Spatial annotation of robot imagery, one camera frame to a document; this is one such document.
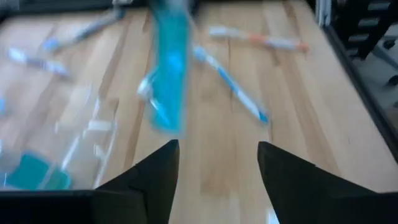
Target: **plastic blister pack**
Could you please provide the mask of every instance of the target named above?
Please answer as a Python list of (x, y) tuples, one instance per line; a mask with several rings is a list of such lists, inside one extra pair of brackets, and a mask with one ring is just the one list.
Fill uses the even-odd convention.
[(93, 189), (112, 153), (118, 100), (101, 100), (81, 88), (57, 119), (28, 131), (23, 141), (0, 148), (3, 190)]
[(190, 24), (184, 9), (155, 10), (157, 66), (141, 82), (138, 94), (151, 105), (152, 124), (169, 133), (183, 129), (183, 102), (188, 75)]

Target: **wood grain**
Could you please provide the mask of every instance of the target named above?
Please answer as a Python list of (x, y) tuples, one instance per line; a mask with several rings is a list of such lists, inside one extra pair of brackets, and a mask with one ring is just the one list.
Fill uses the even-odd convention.
[[(66, 37), (98, 16), (11, 19), (0, 29), (0, 44), (42, 54), (46, 38)], [(25, 145), (35, 127), (73, 114), (82, 87), (91, 85), (103, 98), (119, 100), (118, 137), (103, 182), (168, 140), (180, 139), (170, 223), (267, 223), (272, 206), (256, 160), (258, 141), (269, 141), (372, 190), (398, 190), (398, 165), (304, 1), (209, 4), (201, 9), (199, 21), (192, 30), (194, 41), (269, 110), (270, 125), (259, 124), (216, 71), (193, 60), (184, 134), (155, 130), (146, 118), (148, 108), (136, 96), (155, 57), (151, 15), (140, 9), (53, 57), (71, 69), (69, 82), (2, 58), (0, 94), (10, 99), (15, 114), (0, 121), (0, 138), (11, 146)], [(302, 39), (310, 51), (213, 40), (205, 35), (212, 25)], [(32, 30), (31, 38), (25, 38)]]

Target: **clear plastic packaging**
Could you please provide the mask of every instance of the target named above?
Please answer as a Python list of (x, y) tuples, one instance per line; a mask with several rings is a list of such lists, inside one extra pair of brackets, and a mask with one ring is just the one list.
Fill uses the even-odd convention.
[(93, 189), (100, 185), (116, 138), (118, 100), (101, 100), (91, 88), (82, 88), (78, 96), (61, 117), (34, 127), (24, 142), (7, 146), (1, 141), (1, 189)]

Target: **wooden table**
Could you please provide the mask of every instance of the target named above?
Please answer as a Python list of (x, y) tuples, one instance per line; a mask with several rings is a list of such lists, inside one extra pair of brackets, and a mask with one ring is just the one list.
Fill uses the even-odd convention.
[[(212, 4), (201, 12), (195, 41), (268, 108), (272, 123), (262, 126), (212, 68), (193, 62), (171, 223), (266, 223), (271, 204), (256, 160), (259, 141), (372, 190), (398, 190), (398, 166), (304, 1)], [(49, 36), (68, 36), (98, 16), (10, 19), (2, 25), (0, 43), (38, 52)], [(139, 82), (154, 66), (152, 23), (147, 10), (131, 10), (125, 20), (57, 54), (73, 72), (68, 83), (1, 60), (0, 88), (17, 105), (19, 122), (32, 129), (40, 125), (36, 118), (62, 114), (70, 102), (54, 94), (60, 86), (90, 83), (100, 96), (118, 98), (118, 138), (103, 181), (175, 138), (151, 128), (145, 104), (136, 96)], [(201, 34), (217, 24), (298, 37), (310, 51), (272, 50)], [(0, 129), (9, 144), (28, 135), (24, 128)]]

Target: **toothbrush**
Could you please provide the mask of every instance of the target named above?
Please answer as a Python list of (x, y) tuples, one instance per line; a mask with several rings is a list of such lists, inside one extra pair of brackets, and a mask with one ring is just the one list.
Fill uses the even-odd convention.
[(193, 54), (195, 57), (203, 62), (207, 61), (215, 70), (218, 71), (219, 75), (227, 82), (229, 87), (232, 89), (234, 94), (239, 98), (243, 105), (260, 121), (264, 123), (269, 122), (269, 118), (265, 111), (262, 111), (255, 102), (242, 90), (242, 88), (233, 80), (231, 75), (217, 62), (217, 60), (209, 55), (203, 47), (195, 46), (193, 48)]
[(67, 69), (61, 63), (45, 60), (42, 58), (31, 57), (25, 52), (15, 48), (8, 49), (7, 56), (15, 62), (39, 67), (46, 71), (60, 75), (61, 77), (69, 77)]
[(55, 52), (57, 50), (60, 50), (61, 48), (68, 46), (68, 45), (72, 45), (79, 41), (82, 41), (82, 40), (86, 39), (87, 37), (99, 32), (104, 27), (111, 25), (117, 21), (120, 21), (121, 19), (123, 19), (125, 14), (126, 14), (126, 12), (123, 9), (119, 9), (119, 8), (114, 9), (108, 15), (102, 17), (95, 23), (89, 25), (87, 28), (81, 30), (79, 33), (77, 33), (77, 35), (75, 35), (71, 39), (64, 40), (64, 41), (57, 40), (57, 39), (47, 40), (44, 43), (44, 50), (46, 50), (48, 52)]
[(259, 42), (267, 46), (277, 47), (287, 50), (308, 51), (308, 44), (299, 40), (283, 39), (278, 37), (269, 37), (258, 34), (249, 34), (238, 29), (224, 26), (212, 26), (209, 28), (209, 35), (212, 37), (232, 37), (250, 42)]

